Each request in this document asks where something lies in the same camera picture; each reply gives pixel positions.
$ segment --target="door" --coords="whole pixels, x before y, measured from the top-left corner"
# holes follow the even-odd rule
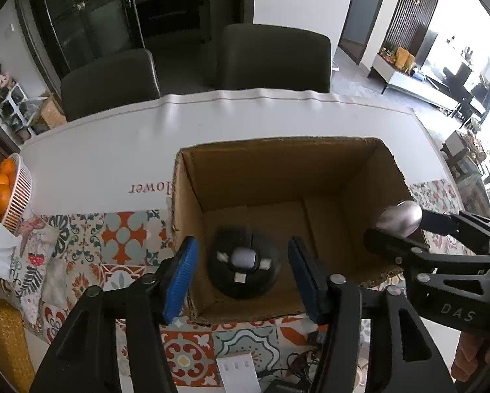
[[[361,61],[382,0],[351,0],[339,47],[356,63]]]
[[[95,59],[143,47],[134,0],[31,0],[63,77]]]

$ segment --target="silver bolt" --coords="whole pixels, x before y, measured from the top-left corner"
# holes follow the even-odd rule
[[[397,287],[396,285],[389,285],[387,287],[387,292],[390,295],[400,295],[402,293],[402,290],[400,287]]]
[[[416,276],[416,279],[418,282],[427,283],[430,281],[430,275],[427,273],[419,273],[418,276]]]
[[[146,285],[149,285],[151,283],[154,283],[154,282],[156,282],[156,275],[154,273],[144,274],[141,277],[141,282],[144,283],[144,284],[146,284]]]
[[[343,275],[335,273],[330,276],[330,282],[341,285],[346,282],[346,279]]]
[[[99,285],[93,285],[92,287],[87,289],[87,295],[89,297],[95,297],[102,291],[102,288]]]

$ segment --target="power strip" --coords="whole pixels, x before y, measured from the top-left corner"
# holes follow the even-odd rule
[[[261,393],[250,352],[218,357],[216,363],[227,393]]]

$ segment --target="gray tile floor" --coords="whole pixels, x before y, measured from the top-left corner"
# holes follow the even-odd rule
[[[367,78],[366,70],[359,67],[341,48],[336,50],[334,62],[340,67],[340,70],[332,78],[332,93],[362,96],[383,103],[391,101],[410,107],[440,147],[454,130],[459,129],[460,122],[446,117],[441,111],[421,99],[393,89],[387,89],[382,95],[383,81],[378,78]]]

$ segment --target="white plastic basket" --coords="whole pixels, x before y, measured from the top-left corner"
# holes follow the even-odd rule
[[[7,210],[1,224],[15,234],[23,212],[27,209],[32,196],[32,174],[23,162],[19,153],[13,153],[9,158],[16,164],[16,180]]]

